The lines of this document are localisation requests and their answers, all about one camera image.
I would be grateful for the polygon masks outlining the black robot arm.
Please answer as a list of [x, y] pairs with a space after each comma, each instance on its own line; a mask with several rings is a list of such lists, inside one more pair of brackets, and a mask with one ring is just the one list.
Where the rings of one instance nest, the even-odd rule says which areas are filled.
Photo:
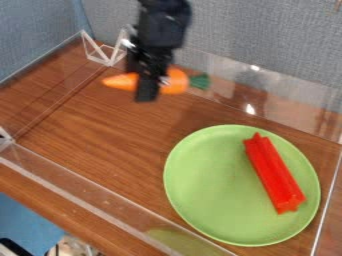
[[184, 43], [192, 10], [188, 0], [137, 0], [137, 22], [129, 26], [132, 47], [127, 52], [125, 70], [137, 73], [136, 102], [152, 102], [160, 91], [160, 82], [173, 50]]

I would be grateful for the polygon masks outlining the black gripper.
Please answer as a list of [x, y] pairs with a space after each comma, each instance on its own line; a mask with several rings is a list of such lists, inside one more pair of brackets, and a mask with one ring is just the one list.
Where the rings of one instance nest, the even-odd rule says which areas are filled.
[[137, 72], [136, 102], [152, 102], [159, 95], [159, 85], [168, 84], [168, 66], [172, 60], [173, 42], [169, 35], [153, 36], [140, 42], [136, 35], [128, 36], [133, 44], [127, 49], [125, 71]]

